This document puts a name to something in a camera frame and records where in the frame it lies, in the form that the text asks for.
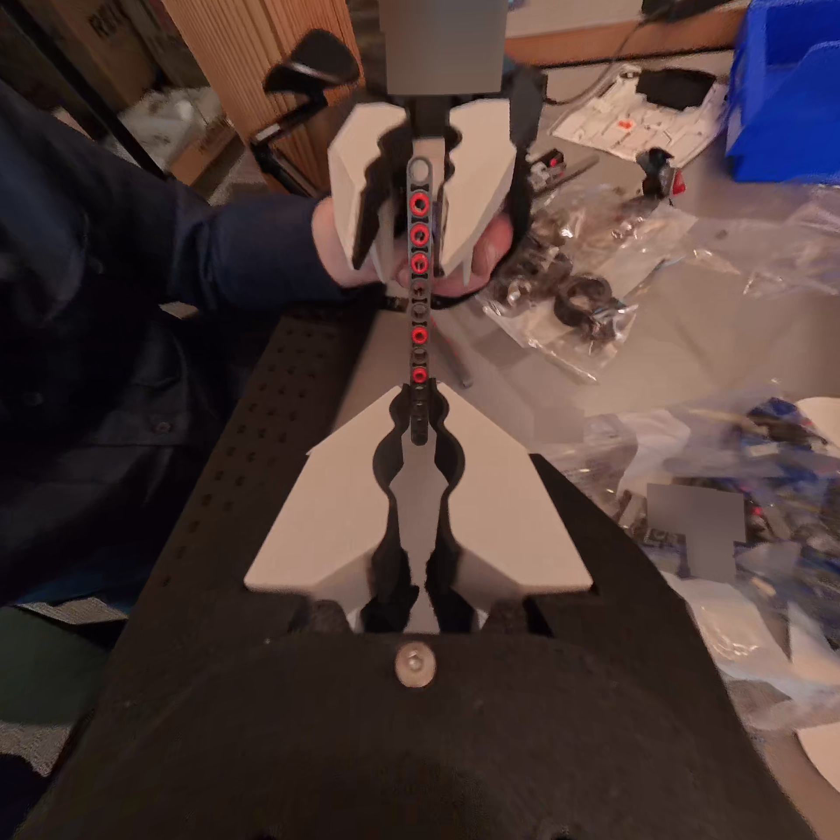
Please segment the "small black red part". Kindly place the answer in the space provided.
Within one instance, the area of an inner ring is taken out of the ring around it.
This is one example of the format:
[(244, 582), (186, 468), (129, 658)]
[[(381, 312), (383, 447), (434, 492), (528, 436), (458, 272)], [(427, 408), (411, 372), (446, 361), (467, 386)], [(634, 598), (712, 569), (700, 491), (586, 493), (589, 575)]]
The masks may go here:
[(643, 196), (651, 200), (671, 200), (686, 191), (680, 168), (673, 165), (674, 156), (659, 147), (637, 154), (636, 163), (644, 171)]

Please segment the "clear bag of grey parts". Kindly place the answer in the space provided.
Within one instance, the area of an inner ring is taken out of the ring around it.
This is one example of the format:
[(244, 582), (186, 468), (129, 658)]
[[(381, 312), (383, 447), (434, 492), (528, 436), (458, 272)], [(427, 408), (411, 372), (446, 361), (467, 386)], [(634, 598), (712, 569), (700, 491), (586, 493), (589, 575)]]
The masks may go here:
[[(543, 456), (642, 549), (687, 603), (755, 731), (838, 723), (838, 439), (768, 386), (593, 416)], [(740, 497), (731, 582), (690, 570), (687, 536), (648, 523), (647, 488)]]

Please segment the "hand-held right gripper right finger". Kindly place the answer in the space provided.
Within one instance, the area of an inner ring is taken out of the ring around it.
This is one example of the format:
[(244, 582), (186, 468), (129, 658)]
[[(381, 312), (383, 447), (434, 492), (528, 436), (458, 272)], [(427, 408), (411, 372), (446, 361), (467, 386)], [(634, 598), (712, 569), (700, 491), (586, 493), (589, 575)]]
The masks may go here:
[(434, 592), (474, 611), (588, 592), (593, 579), (525, 447), (448, 385), (434, 389), (434, 462), (447, 485)]

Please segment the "printed cardboard box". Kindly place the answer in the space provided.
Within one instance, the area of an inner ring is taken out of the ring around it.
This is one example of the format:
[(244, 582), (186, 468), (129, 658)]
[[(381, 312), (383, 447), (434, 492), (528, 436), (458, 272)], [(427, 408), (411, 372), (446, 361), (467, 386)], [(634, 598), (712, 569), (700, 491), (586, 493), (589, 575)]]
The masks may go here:
[(32, 2), (58, 47), (164, 172), (194, 186), (235, 136), (162, 2)]

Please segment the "grey lego beam red pins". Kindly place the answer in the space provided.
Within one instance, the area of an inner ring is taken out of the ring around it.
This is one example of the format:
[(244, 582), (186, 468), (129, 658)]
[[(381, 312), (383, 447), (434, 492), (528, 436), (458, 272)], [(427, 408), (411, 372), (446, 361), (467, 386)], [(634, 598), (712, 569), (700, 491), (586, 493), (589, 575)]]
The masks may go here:
[(412, 443), (427, 443), (429, 426), (429, 352), (434, 278), (433, 167), (414, 156), (406, 167), (406, 233), (409, 269), (409, 429)]

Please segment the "person's left forearm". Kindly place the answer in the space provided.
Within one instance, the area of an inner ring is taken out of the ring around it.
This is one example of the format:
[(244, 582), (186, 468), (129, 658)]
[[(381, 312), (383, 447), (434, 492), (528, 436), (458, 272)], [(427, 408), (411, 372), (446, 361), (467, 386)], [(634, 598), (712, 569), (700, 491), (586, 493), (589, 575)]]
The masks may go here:
[(272, 194), (213, 206), (183, 186), (175, 194), (165, 276), (172, 301), (205, 311), (267, 311), (343, 299), (313, 233), (325, 202)]

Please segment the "black dotted edge pad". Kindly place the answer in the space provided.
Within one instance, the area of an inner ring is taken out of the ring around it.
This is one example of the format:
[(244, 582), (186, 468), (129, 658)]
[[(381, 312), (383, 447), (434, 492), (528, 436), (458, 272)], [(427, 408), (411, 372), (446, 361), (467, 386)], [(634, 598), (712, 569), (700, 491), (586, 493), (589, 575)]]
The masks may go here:
[(131, 623), (238, 594), (305, 465), (332, 431), (378, 304), (291, 308), (244, 393), (130, 614)]

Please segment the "person's left hand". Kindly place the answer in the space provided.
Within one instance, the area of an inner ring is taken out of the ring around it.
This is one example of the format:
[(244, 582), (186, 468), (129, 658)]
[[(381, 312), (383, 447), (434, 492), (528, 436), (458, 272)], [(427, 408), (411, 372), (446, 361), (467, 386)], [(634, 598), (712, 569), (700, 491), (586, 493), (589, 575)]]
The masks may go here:
[[(331, 278), (343, 288), (356, 288), (379, 281), (375, 263), (368, 257), (360, 269), (354, 269), (343, 252), (334, 223), (333, 200), (323, 199), (315, 208), (311, 221), (313, 241), (322, 266)], [(508, 215), (499, 212), (492, 218), (473, 250), (469, 281), (463, 280), (463, 269), (458, 267), (448, 276), (434, 280), (433, 293), (440, 298), (461, 298), (479, 291), (490, 281), (494, 269), (507, 255), (512, 243), (512, 225)], [(394, 264), (388, 281), (400, 286), (410, 284), (406, 237), (393, 244)]]

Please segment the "wooden pillar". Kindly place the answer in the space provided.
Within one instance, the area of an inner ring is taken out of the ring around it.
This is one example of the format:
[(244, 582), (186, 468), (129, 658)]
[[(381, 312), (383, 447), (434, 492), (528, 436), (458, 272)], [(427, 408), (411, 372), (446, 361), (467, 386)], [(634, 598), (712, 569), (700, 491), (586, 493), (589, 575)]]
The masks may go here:
[[(247, 143), (301, 98), (266, 94), (269, 70), (312, 28), (325, 29), (361, 55), (344, 1), (164, 1), (210, 86)], [(354, 104), (359, 83), (327, 92), (328, 107), (275, 144), (320, 191), (329, 189), (328, 145)]]

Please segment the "clear bag of black parts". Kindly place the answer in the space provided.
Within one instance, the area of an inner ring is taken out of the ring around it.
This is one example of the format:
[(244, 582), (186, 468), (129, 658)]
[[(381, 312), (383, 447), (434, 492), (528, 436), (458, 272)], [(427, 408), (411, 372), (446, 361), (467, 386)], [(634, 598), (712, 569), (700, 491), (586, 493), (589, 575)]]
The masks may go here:
[(536, 201), (530, 230), (479, 293), (482, 311), (518, 346), (595, 383), (697, 221), (619, 188), (556, 191)]

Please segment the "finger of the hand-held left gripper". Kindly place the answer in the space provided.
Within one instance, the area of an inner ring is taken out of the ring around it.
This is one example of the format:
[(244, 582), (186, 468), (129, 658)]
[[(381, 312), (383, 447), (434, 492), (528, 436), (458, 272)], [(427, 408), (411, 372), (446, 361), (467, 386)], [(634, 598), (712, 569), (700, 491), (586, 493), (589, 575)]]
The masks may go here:
[(395, 269), (397, 201), (413, 156), (408, 112), (391, 103), (359, 103), (328, 150), (333, 219), (354, 270), (367, 259), (380, 282)]
[(441, 102), (444, 171), (434, 211), (434, 278), (469, 284), (474, 251), (510, 191), (517, 158), (505, 98)]

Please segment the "black office chair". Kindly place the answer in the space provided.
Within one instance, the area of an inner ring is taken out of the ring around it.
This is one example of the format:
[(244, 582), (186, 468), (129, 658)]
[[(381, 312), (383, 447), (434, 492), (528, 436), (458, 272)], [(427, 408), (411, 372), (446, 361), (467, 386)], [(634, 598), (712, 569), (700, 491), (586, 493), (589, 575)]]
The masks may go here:
[(361, 78), (359, 64), (337, 36), (321, 28), (307, 32), (289, 57), (266, 74), (263, 91), (267, 96), (291, 95), (296, 105), (248, 139), (258, 168), (288, 193), (320, 197), (321, 191), (277, 144), (305, 126), (329, 105), (326, 93), (352, 86)]

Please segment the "blue plastic bin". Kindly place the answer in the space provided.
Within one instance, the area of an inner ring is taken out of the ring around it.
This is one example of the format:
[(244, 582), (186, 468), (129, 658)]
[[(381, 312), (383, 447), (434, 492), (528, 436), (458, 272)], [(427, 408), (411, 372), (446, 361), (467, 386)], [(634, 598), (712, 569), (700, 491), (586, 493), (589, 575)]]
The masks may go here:
[(731, 66), (725, 158), (735, 182), (838, 185), (838, 1), (750, 4)]

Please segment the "small black pouch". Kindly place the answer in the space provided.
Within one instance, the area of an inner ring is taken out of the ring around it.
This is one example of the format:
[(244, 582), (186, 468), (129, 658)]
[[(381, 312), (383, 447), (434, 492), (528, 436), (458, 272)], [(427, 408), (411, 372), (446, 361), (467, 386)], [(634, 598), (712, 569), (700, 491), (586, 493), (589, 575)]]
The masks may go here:
[(645, 69), (638, 76), (636, 93), (653, 106), (685, 111), (701, 106), (717, 81), (704, 70)]

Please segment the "light wooden desk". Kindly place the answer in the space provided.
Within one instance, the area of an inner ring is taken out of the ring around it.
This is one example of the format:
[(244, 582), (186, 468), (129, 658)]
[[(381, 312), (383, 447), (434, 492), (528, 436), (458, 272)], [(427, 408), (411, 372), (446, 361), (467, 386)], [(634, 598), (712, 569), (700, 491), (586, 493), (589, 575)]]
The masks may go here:
[(610, 59), (662, 58), (731, 49), (749, 2), (729, 2), (674, 23), (638, 18), (576, 28), (555, 24), (523, 35), (508, 30), (506, 53), (541, 68), (598, 64)]

